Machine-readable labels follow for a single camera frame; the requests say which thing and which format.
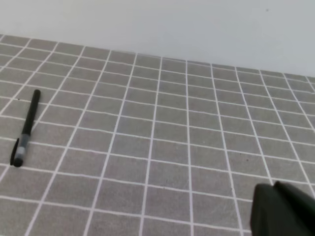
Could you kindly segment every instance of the white wall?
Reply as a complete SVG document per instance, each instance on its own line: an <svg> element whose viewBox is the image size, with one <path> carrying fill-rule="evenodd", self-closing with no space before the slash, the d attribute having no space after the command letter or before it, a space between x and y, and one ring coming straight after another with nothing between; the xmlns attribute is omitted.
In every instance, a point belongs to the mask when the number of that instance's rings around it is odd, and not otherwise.
<svg viewBox="0 0 315 236"><path fill-rule="evenodd" d="M0 0L0 33L315 75L314 0Z"/></svg>

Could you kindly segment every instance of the tiled surface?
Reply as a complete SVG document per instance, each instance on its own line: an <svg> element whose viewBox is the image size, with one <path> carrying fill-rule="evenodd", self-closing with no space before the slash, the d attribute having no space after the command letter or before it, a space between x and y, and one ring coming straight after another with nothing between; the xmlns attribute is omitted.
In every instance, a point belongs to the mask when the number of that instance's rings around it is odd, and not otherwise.
<svg viewBox="0 0 315 236"><path fill-rule="evenodd" d="M0 235L250 235L257 183L314 193L314 125L313 77L3 36Z"/></svg>

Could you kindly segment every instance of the grid pattern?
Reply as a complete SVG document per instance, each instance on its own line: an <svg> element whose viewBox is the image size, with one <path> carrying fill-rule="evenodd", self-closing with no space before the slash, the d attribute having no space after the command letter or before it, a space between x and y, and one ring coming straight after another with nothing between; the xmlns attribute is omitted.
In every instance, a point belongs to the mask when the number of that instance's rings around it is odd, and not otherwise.
<svg viewBox="0 0 315 236"><path fill-rule="evenodd" d="M315 196L314 125L313 77L0 35L0 235L249 236L257 183Z"/></svg>

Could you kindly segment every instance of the black pen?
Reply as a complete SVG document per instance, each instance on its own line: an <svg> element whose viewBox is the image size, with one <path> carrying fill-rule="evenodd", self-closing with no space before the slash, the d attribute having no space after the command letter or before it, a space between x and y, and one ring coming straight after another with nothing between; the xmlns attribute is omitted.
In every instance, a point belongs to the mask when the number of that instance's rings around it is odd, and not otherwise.
<svg viewBox="0 0 315 236"><path fill-rule="evenodd" d="M14 148L12 150L10 165L13 165L15 167L20 167L23 164L23 158L25 156L26 148L31 137L32 126L36 115L39 98L40 91L36 89L33 93L33 98L31 99L30 108L28 111L28 115L26 116L22 134L16 140Z"/></svg>

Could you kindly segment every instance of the black object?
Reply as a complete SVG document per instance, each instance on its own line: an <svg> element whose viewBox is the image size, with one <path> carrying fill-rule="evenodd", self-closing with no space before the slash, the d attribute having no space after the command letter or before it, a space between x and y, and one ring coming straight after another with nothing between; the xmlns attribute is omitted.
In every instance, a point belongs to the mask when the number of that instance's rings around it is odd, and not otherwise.
<svg viewBox="0 0 315 236"><path fill-rule="evenodd" d="M315 236L315 200L288 183L258 184L251 229L252 236Z"/></svg>
<svg viewBox="0 0 315 236"><path fill-rule="evenodd" d="M11 153L10 165L13 165L15 167L20 167L23 164L23 158L26 154L27 144L31 137L32 126L33 126L34 118L36 115L39 98L40 98L40 91L36 89L31 99L30 108L28 111L28 115L26 116L22 134L20 138L16 140L12 153Z"/></svg>

